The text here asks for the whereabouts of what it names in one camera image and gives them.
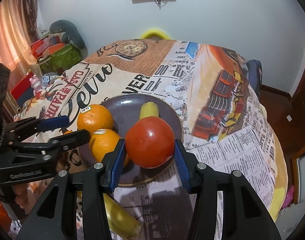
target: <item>tablecloth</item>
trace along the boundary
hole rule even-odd
[[[245,59],[231,49],[188,41],[117,41],[67,70],[41,92],[41,97],[27,101],[16,119],[67,114],[69,127],[30,138],[44,142],[67,129],[77,130],[78,113],[89,104],[127,93],[159,97],[169,103],[182,120],[186,149],[215,170],[240,169],[275,220],[286,195],[286,164],[278,138],[243,76],[241,66],[244,62]],[[63,164],[67,170],[85,169],[77,150],[66,155]],[[161,215],[154,205],[160,199],[166,199],[169,193],[172,200],[173,196],[185,196],[174,165],[149,184],[117,188],[114,197],[143,223],[140,239],[152,240],[156,234],[161,239],[185,239],[193,209],[188,208],[185,221],[170,224],[168,229],[160,225]],[[177,204],[187,201],[194,204],[193,196],[184,198]],[[220,198],[219,193],[217,239],[220,239],[222,218]],[[78,237],[82,237],[80,207],[78,213]],[[177,218],[169,214],[167,217],[168,222]]]

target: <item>banana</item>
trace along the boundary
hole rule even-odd
[[[159,117],[159,109],[154,102],[147,102],[140,108],[139,120],[148,116]]]
[[[82,191],[78,191],[78,197],[82,198]],[[129,215],[122,206],[115,202],[107,194],[103,194],[109,228],[125,240],[133,240],[139,237],[141,223]]]

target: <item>pocket watch illustration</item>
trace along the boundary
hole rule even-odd
[[[115,53],[108,54],[107,57],[118,56],[125,60],[133,60],[134,57],[139,56],[147,50],[147,43],[139,40],[125,41],[121,44],[114,43],[111,47],[102,47],[97,51],[97,55],[100,57],[103,51],[115,48]]]

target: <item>curtain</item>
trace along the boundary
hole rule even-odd
[[[36,68],[30,44],[36,36],[37,0],[2,0],[0,3],[0,63],[11,70],[11,90],[28,72]],[[18,112],[18,104],[7,93],[4,103],[7,115]]]

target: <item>blue gripper pad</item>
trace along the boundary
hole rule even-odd
[[[127,152],[125,147],[125,140],[122,142],[122,145],[120,147],[120,150],[116,156],[115,163],[113,165],[113,168],[111,170],[111,182],[110,182],[110,189],[113,192],[115,188],[119,184],[120,176],[122,173],[122,169],[124,167],[124,162],[126,158]]]
[[[125,140],[119,139],[115,150],[106,153],[103,157],[102,163],[106,168],[102,177],[102,187],[105,193],[112,193],[118,186],[126,155]]]
[[[47,132],[50,130],[66,127],[68,125],[69,125],[69,117],[63,115],[54,118],[43,119],[38,124],[37,130],[40,132]]]
[[[179,172],[182,187],[190,194],[192,186],[190,184],[189,170],[182,156],[177,140],[175,141],[174,145],[174,160]]]

